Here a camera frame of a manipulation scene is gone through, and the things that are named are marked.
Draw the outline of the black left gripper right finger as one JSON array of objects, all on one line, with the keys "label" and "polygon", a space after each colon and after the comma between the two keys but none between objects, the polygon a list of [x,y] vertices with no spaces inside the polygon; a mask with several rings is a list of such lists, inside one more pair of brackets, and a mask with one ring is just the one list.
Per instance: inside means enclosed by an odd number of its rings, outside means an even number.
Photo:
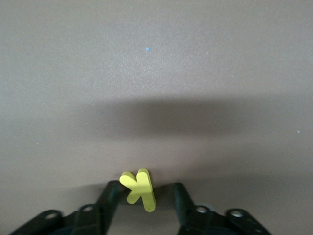
[{"label": "black left gripper right finger", "polygon": [[182,183],[174,183],[174,207],[180,223],[179,235],[227,235],[224,217],[209,207],[196,205]]}]

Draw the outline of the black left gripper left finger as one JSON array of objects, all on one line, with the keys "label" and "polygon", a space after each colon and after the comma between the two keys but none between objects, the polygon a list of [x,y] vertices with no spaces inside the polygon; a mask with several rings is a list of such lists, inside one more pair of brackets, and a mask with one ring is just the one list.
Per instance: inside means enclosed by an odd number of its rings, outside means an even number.
[{"label": "black left gripper left finger", "polygon": [[110,181],[97,201],[80,207],[73,215],[73,224],[63,229],[65,235],[105,235],[121,198],[118,181]]}]

